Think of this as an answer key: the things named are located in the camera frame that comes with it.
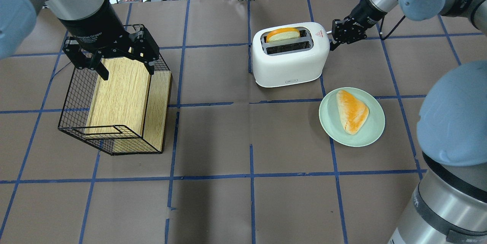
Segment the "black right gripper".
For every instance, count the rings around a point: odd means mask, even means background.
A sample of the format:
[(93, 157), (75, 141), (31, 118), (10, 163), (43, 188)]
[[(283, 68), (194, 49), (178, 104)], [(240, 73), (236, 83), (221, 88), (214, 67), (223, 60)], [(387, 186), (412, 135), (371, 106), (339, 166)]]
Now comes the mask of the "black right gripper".
[(332, 37), (330, 51), (334, 51), (341, 44), (354, 43), (367, 38), (367, 29), (383, 19), (386, 12), (375, 7), (370, 0), (360, 0), (358, 5), (344, 19), (332, 21)]

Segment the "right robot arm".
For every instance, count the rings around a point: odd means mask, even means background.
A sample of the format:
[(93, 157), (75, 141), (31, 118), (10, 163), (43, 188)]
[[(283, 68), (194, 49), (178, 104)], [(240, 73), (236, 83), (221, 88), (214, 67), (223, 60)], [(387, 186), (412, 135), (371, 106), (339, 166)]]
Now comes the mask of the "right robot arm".
[[(332, 24), (339, 45), (365, 39), (367, 29), (400, 6), (406, 18), (468, 18), (486, 34), (486, 0), (360, 0)], [(486, 61), (445, 74), (426, 95), (416, 126), (428, 171), (415, 188), (390, 244), (486, 243)]]

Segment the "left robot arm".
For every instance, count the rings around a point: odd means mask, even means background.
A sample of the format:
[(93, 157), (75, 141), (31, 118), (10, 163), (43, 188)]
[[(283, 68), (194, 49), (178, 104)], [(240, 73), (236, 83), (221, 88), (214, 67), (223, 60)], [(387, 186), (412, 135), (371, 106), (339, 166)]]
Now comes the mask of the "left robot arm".
[(154, 74), (159, 47), (143, 25), (128, 33), (110, 0), (0, 0), (0, 55), (13, 55), (32, 32), (37, 16), (47, 6), (71, 34), (63, 52), (77, 69), (96, 71), (108, 80), (101, 60), (125, 57), (144, 64)]

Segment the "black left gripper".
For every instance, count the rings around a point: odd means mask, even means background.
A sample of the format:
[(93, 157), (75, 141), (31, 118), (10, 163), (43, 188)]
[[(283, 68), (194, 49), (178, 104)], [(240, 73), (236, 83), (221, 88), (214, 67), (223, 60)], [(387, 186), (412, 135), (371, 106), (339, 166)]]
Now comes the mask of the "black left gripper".
[(159, 46), (143, 24), (123, 25), (112, 6), (80, 20), (63, 20), (71, 34), (64, 41), (63, 52), (76, 69), (95, 70), (108, 81), (108, 69), (102, 59), (129, 58), (144, 64), (150, 75), (159, 60)]

